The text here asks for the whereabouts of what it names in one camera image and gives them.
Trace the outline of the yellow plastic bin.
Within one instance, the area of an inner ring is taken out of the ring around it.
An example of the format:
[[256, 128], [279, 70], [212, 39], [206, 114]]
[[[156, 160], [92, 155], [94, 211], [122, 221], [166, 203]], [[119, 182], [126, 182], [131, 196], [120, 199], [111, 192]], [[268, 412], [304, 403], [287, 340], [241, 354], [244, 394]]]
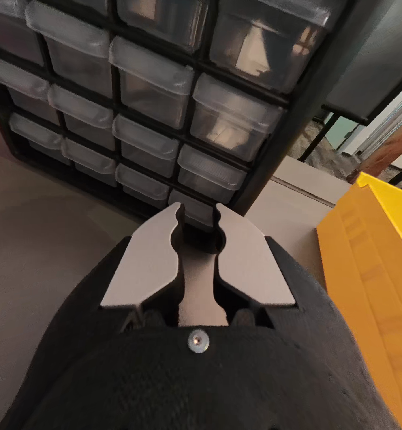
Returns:
[[362, 172], [316, 231], [327, 292], [402, 428], [402, 190]]

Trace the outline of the wooden post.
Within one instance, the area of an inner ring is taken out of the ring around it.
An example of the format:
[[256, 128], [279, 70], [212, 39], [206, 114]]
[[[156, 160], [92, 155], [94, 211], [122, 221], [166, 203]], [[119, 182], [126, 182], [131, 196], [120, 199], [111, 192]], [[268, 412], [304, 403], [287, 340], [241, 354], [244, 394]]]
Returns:
[[402, 125], [376, 149], [367, 159], [363, 160], [346, 178], [354, 184], [361, 173], [377, 178], [393, 161], [402, 155]]

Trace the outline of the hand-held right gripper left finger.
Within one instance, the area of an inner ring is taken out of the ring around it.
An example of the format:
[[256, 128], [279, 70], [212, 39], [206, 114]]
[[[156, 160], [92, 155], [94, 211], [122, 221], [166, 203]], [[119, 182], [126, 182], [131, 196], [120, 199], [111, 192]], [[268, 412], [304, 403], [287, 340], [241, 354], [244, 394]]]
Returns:
[[184, 295], [178, 254], [184, 205], [173, 203], [141, 224], [102, 298], [102, 308], [145, 310], [154, 300], [160, 309], [178, 306]]

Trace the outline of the dark panel on stand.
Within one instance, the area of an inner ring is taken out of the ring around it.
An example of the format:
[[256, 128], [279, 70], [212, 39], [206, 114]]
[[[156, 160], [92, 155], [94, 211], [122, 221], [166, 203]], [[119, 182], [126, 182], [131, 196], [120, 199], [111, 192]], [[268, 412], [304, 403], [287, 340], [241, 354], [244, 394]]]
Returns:
[[382, 11], [322, 107], [330, 117], [298, 158], [305, 162], [324, 137], [341, 153], [402, 90], [402, 0], [382, 1]]

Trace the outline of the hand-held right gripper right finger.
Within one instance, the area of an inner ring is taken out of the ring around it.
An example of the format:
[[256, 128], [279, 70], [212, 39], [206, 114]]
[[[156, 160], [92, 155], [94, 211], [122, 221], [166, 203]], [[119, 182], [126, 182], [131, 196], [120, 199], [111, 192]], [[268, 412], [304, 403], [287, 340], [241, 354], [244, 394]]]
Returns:
[[296, 300], [262, 231], [222, 203], [216, 204], [215, 214], [223, 241], [215, 259], [215, 294], [230, 294], [256, 307], [294, 306]]

